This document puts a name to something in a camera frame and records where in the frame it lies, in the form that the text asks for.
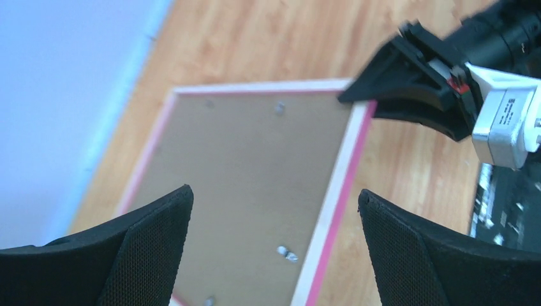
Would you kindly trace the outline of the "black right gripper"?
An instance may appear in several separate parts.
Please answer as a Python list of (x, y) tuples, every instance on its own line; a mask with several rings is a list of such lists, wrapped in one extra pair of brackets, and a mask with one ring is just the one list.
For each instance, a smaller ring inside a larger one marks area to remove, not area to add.
[(421, 124), (455, 142), (471, 135), (482, 98), (466, 63), (481, 63), (486, 25), (464, 20), (444, 39), (405, 23), (339, 96), (377, 100), (374, 118)]

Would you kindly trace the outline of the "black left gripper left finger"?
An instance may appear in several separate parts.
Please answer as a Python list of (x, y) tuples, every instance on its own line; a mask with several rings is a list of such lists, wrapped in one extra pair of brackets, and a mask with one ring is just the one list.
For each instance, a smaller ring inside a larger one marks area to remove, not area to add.
[(2, 305), (168, 305), (193, 207), (182, 186), (46, 245), (1, 251)]

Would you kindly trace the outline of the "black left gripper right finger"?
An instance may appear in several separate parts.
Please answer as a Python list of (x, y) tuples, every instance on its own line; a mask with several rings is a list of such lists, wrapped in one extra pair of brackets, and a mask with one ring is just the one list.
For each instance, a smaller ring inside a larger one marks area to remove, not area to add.
[(383, 305), (539, 305), (540, 255), (483, 242), (363, 189), (358, 198)]

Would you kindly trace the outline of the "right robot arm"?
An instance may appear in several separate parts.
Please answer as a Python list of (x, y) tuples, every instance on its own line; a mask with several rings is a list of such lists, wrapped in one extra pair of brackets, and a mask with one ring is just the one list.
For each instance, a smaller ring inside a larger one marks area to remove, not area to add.
[(539, 77), (540, 2), (497, 1), (445, 38), (406, 22), (337, 99), (376, 101), (376, 118), (421, 124), (459, 142), (482, 106), (474, 66)]

